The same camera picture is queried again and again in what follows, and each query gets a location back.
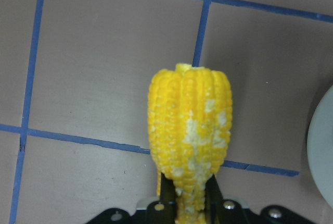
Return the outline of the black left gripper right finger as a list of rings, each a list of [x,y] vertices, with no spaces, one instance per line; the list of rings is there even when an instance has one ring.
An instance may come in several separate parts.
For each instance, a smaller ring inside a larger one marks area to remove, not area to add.
[[[205,188],[206,223],[312,223],[309,219],[280,205],[268,205],[259,214],[235,198],[224,198],[214,175]]]

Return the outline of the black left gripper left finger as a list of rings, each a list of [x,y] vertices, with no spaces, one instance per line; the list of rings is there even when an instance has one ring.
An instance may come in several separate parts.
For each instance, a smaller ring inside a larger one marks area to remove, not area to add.
[[[137,202],[133,215],[121,208],[108,208],[88,223],[175,223],[176,193],[172,180],[160,175],[160,194]]]

